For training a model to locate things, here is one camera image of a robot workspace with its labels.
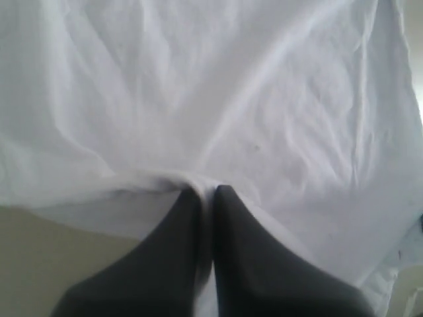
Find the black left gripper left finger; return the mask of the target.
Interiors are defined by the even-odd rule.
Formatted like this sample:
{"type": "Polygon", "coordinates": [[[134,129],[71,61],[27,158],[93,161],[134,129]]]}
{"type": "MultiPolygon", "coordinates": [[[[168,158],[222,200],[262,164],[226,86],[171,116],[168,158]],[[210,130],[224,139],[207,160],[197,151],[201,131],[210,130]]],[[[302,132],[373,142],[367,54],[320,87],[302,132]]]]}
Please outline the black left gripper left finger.
{"type": "Polygon", "coordinates": [[[181,191],[141,244],[70,287],[53,316],[192,316],[200,212],[194,190],[181,191]]]}

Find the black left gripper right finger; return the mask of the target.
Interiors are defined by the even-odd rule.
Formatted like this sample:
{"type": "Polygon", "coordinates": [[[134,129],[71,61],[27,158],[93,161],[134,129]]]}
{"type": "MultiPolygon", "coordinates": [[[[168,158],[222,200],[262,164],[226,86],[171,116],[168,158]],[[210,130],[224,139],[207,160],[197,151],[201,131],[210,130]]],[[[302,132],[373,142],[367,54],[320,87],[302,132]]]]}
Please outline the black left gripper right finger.
{"type": "Polygon", "coordinates": [[[373,316],[357,288],[279,243],[231,186],[213,199],[219,316],[373,316]]]}

